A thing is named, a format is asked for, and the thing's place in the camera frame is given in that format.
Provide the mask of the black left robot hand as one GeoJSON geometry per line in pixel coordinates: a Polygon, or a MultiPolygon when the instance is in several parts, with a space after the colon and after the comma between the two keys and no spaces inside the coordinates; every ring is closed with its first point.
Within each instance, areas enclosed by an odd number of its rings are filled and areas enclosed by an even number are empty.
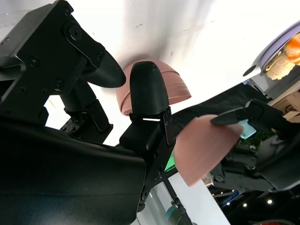
{"type": "Polygon", "coordinates": [[[283,112],[256,99],[218,115],[214,125],[248,120],[258,131],[275,130],[256,151],[236,144],[212,170],[213,184],[235,190],[286,191],[300,183],[300,125],[283,112]]]}

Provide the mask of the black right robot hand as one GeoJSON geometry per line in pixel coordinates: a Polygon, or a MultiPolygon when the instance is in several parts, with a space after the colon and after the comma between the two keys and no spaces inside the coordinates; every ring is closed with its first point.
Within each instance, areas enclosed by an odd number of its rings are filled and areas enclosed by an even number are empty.
{"type": "Polygon", "coordinates": [[[90,85],[121,87],[119,64],[65,0],[28,12],[0,44],[0,222],[129,225],[175,145],[165,82],[141,61],[117,146],[90,85]]]}

